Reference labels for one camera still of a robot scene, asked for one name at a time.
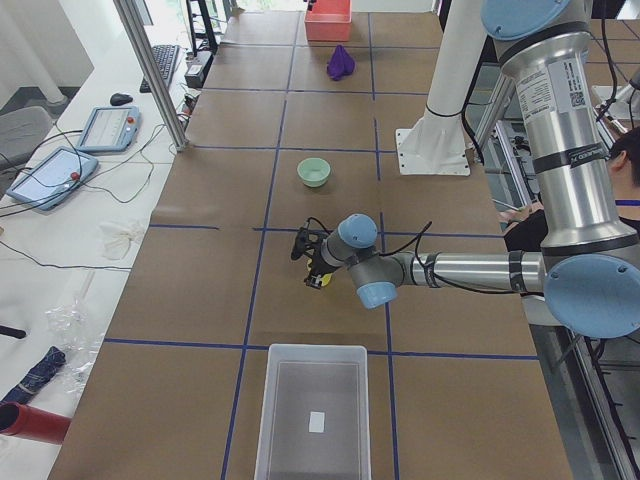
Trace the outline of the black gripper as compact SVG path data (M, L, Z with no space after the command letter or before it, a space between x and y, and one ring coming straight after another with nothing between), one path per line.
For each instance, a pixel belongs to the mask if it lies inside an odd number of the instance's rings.
M322 258L309 258L307 260L307 270L308 274L305 278L305 285L314 289L321 289L323 287L322 275L327 273L333 274L336 268L326 263Z

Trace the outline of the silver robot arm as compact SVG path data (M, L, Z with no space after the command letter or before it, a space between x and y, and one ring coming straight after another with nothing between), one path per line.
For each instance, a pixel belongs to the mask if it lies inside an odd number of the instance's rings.
M425 113L397 131L403 173L452 173L478 58L463 43L491 39L501 74L478 135L500 132L510 101L519 102L538 194L528 192L522 174L514 183L523 205L544 207L548 232L539 251L381 253L375 222L354 214L333 231L299 229L291 256L306 259L306 284L320 287L323 276L345 268L367 308L393 300L403 285L539 293L555 320L577 334L605 339L636 331L639 238L619 218L586 83L591 9L588 1L454 2Z

